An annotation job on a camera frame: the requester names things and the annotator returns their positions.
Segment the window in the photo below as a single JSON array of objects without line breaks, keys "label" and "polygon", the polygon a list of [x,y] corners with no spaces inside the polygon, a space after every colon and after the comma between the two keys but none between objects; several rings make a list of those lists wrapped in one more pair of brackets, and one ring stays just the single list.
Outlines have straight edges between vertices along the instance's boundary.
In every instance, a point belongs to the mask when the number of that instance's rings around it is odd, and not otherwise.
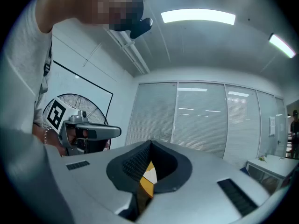
[{"label": "window", "polygon": [[260,142],[260,111],[255,90],[226,85],[228,139],[223,159],[236,168],[255,159]]},{"label": "window", "polygon": [[173,143],[223,157],[228,114],[224,85],[179,83]]},{"label": "window", "polygon": [[139,85],[126,145],[146,140],[170,142],[176,94],[176,82]]},{"label": "window", "polygon": [[[275,135],[270,135],[270,117],[275,117]],[[284,155],[286,130],[283,100],[267,93],[212,83],[141,84],[126,145],[161,140],[242,168],[265,153]]]},{"label": "window", "polygon": [[285,150],[287,146],[287,127],[286,127],[286,116],[285,116],[285,105],[284,101],[279,98],[275,98],[277,106],[276,115],[276,132],[278,143],[276,146],[275,155],[283,157],[285,156]]},{"label": "window", "polygon": [[267,154],[275,154],[276,137],[270,135],[270,117],[276,116],[276,104],[273,95],[263,92],[257,92],[260,110],[261,110],[261,144],[258,156]]}]

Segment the door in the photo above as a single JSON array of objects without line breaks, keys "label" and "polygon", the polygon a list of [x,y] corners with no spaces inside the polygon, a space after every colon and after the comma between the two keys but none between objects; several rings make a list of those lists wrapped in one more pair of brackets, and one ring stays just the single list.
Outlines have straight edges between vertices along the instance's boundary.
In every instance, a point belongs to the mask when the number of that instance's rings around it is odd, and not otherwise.
[{"label": "door", "polygon": [[287,145],[285,105],[282,99],[275,98],[275,101],[277,106],[277,115],[276,115],[277,146],[276,146],[275,155],[285,157],[285,151]]}]

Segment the white desk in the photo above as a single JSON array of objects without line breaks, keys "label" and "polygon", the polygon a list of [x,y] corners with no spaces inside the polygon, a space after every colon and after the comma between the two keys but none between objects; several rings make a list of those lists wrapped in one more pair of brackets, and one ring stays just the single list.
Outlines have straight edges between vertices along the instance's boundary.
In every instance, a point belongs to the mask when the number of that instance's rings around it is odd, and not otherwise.
[{"label": "white desk", "polygon": [[267,155],[265,161],[258,159],[252,159],[247,161],[246,169],[249,166],[257,168],[258,170],[271,175],[278,179],[278,185],[276,190],[281,187],[284,179],[290,175],[290,173],[297,167],[299,161],[294,159],[282,158],[274,155]]}]

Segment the black vent slot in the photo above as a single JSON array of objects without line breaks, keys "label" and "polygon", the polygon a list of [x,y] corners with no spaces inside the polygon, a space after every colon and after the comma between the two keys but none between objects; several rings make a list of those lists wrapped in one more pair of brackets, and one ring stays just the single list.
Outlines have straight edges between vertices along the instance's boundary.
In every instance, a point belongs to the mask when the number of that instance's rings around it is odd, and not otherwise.
[{"label": "black vent slot", "polygon": [[242,216],[251,213],[257,208],[257,205],[231,179],[217,183]]},{"label": "black vent slot", "polygon": [[87,162],[87,161],[81,161],[81,162],[76,162],[76,163],[72,163],[72,164],[67,164],[66,167],[69,170],[73,170],[73,169],[77,169],[77,168],[81,168],[81,167],[87,166],[89,164],[90,163]]}]

